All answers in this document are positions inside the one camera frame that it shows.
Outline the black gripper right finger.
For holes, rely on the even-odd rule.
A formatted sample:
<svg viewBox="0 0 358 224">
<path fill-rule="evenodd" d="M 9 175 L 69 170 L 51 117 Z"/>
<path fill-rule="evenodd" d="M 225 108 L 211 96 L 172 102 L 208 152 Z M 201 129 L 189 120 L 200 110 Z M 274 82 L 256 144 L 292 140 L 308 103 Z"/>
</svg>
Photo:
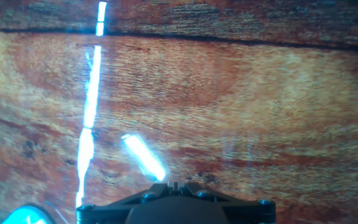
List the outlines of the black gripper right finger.
<svg viewBox="0 0 358 224">
<path fill-rule="evenodd" d="M 196 182 L 177 182 L 176 195 L 186 199 L 192 218 L 206 223 L 274 224 L 276 204 L 269 199 L 241 200 L 202 187 Z"/>
</svg>

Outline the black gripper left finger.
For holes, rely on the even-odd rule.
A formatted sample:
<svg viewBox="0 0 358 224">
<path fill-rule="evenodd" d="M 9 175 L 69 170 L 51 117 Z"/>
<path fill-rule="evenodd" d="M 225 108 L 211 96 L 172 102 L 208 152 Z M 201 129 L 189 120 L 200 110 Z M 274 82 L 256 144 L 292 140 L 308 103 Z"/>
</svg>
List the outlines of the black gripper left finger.
<svg viewBox="0 0 358 224">
<path fill-rule="evenodd" d="M 108 205 L 81 205 L 76 209 L 76 224 L 125 223 L 136 206 L 172 196 L 175 190 L 177 182 L 159 183 Z"/>
</svg>

